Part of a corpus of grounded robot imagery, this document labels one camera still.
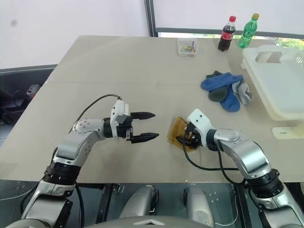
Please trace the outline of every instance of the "green bottle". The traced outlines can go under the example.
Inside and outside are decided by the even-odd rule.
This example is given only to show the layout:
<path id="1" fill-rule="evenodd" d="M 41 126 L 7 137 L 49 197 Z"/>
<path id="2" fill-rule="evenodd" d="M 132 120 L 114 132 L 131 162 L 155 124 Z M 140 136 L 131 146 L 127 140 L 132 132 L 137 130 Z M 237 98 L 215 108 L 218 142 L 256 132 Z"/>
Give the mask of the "green bottle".
<path id="1" fill-rule="evenodd" d="M 238 46 L 240 48 L 247 48 L 250 44 L 252 37 L 256 33 L 257 29 L 257 19 L 260 15 L 258 13 L 254 13 L 252 15 L 251 20 L 245 25 L 243 35 L 241 39 L 239 39 Z"/>

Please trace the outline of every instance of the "plastic container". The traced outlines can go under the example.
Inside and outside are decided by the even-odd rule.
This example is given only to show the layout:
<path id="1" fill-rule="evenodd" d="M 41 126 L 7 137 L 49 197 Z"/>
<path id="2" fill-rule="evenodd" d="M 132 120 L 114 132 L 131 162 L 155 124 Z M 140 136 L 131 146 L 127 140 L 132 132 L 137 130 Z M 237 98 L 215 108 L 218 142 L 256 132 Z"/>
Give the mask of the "plastic container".
<path id="1" fill-rule="evenodd" d="M 258 13 L 254 13 L 251 20 L 245 25 L 242 37 L 238 41 L 238 46 L 240 48 L 247 48 L 249 46 L 251 39 L 257 30 L 257 20 L 259 16 Z"/>
<path id="2" fill-rule="evenodd" d="M 272 119 L 304 121 L 304 52 L 275 45 L 247 48 L 241 66 L 248 71 Z M 277 138 L 291 134 L 304 138 L 304 128 L 300 131 L 296 136 L 282 128 L 273 129 L 274 135 L 280 134 Z"/>
<path id="3" fill-rule="evenodd" d="M 178 52 L 180 56 L 195 56 L 198 50 L 196 38 L 178 38 Z"/>
<path id="4" fill-rule="evenodd" d="M 236 16 L 230 16 L 229 22 L 224 26 L 222 35 L 218 43 L 218 49 L 221 51 L 227 51 L 230 47 L 230 43 L 233 39 L 233 35 L 236 31 L 236 26 L 234 22 L 236 21 Z"/>

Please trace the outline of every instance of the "beige table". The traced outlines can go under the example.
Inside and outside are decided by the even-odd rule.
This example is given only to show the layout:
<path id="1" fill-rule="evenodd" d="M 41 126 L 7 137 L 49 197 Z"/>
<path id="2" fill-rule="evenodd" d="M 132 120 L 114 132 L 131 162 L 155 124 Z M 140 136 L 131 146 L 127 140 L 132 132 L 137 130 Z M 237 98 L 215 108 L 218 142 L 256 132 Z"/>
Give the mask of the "beige table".
<path id="1" fill-rule="evenodd" d="M 116 93 L 130 111 L 149 111 L 155 118 L 134 121 L 134 133 L 156 132 L 152 141 L 130 144 L 124 139 L 98 142 L 83 166 L 78 182 L 226 182 L 219 171 L 191 166 L 181 150 L 167 142 L 174 119 L 201 109 L 217 128 L 242 130 L 258 142 L 283 181 L 304 181 L 301 169 L 303 140 L 277 140 L 275 122 L 266 113 L 246 71 L 241 50 L 232 42 L 228 52 L 217 50 L 217 39 L 199 39 L 195 57 L 179 57 L 176 39 L 80 37 L 51 74 L 0 148 L 0 179 L 39 180 L 53 149 L 82 110 L 97 97 Z M 254 40 L 253 46 L 267 43 Z M 228 113 L 211 102 L 200 88 L 213 70 L 243 74 L 255 100 L 238 113 Z M 110 116 L 115 99 L 106 98 L 84 117 Z M 217 153 L 205 148 L 190 157 L 206 167 L 218 167 Z M 223 155 L 224 166 L 234 167 Z M 237 171 L 227 172 L 236 181 Z"/>

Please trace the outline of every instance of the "white tray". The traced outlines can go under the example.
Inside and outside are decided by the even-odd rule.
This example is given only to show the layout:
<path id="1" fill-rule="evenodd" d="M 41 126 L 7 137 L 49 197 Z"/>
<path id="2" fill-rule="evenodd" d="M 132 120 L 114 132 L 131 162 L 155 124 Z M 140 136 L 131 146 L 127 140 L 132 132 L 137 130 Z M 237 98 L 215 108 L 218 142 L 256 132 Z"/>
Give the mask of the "white tray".
<path id="1" fill-rule="evenodd" d="M 274 120 L 304 120 L 304 52 L 295 48 L 262 45 L 243 50 L 242 68 L 246 69 L 256 90 Z M 290 129 L 275 129 L 277 138 L 303 138 L 288 136 Z"/>

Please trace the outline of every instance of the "red bottle label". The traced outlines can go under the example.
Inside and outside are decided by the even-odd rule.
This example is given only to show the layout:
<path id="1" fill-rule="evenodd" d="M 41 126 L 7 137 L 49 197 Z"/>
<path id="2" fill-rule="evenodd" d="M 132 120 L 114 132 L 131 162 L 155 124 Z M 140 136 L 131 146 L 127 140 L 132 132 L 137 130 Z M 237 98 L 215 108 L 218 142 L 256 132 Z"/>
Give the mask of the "red bottle label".
<path id="1" fill-rule="evenodd" d="M 222 38 L 227 39 L 227 40 L 231 40 L 233 38 L 233 34 L 234 33 L 227 33 L 227 32 L 222 31 Z"/>

